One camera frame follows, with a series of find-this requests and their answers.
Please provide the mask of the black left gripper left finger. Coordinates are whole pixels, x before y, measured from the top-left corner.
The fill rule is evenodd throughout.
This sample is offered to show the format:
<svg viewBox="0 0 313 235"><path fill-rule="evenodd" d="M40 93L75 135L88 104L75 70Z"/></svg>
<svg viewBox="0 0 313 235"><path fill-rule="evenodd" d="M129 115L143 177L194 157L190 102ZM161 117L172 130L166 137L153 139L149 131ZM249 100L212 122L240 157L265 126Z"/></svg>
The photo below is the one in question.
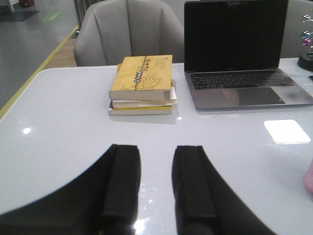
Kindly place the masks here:
<svg viewBox="0 0 313 235"><path fill-rule="evenodd" d="M2 214L3 235L133 235L141 177L139 150L112 145L57 191Z"/></svg>

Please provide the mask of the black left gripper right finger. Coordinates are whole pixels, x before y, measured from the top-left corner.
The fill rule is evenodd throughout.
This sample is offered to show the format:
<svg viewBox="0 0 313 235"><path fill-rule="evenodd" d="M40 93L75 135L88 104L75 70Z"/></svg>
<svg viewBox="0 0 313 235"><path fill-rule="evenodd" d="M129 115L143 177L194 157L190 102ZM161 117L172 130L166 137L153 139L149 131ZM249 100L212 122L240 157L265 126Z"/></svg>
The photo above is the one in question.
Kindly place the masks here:
<svg viewBox="0 0 313 235"><path fill-rule="evenodd" d="M172 164L179 235L272 235L209 161L202 146L178 146Z"/></svg>

